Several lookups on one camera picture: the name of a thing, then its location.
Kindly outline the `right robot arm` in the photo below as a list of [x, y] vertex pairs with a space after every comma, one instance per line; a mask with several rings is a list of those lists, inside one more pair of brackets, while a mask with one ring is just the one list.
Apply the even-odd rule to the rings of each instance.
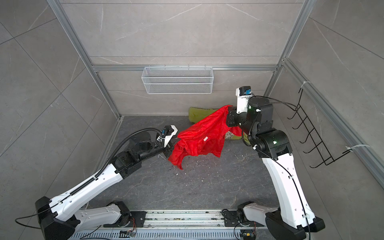
[[266, 226], [276, 240], [304, 240], [325, 228], [309, 206], [296, 173], [287, 135], [273, 127], [273, 103], [268, 98], [239, 96], [227, 116], [229, 127], [240, 127], [271, 176], [279, 206], [245, 203], [238, 208], [243, 222]]

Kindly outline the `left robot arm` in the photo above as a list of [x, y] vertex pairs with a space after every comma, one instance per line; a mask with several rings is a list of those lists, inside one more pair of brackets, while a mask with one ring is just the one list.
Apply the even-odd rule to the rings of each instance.
[[169, 157], [171, 142], [178, 129], [174, 125], [162, 130], [145, 128], [124, 138], [100, 170], [72, 189], [53, 198], [36, 201], [36, 216], [46, 240], [67, 240], [73, 234], [92, 227], [125, 227], [133, 217], [122, 201], [105, 207], [83, 209], [83, 206], [109, 187], [121, 182], [142, 166], [142, 162], [159, 154]]

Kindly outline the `red cloth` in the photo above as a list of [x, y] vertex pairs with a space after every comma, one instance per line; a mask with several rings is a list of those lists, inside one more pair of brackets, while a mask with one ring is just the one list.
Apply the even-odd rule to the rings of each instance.
[[228, 127], [226, 124], [229, 113], [229, 105], [216, 110], [201, 121], [178, 134], [179, 141], [168, 160], [179, 169], [182, 169], [182, 161], [187, 156], [199, 156], [213, 154], [220, 157], [226, 134], [233, 134], [235, 140], [242, 137], [240, 127]]

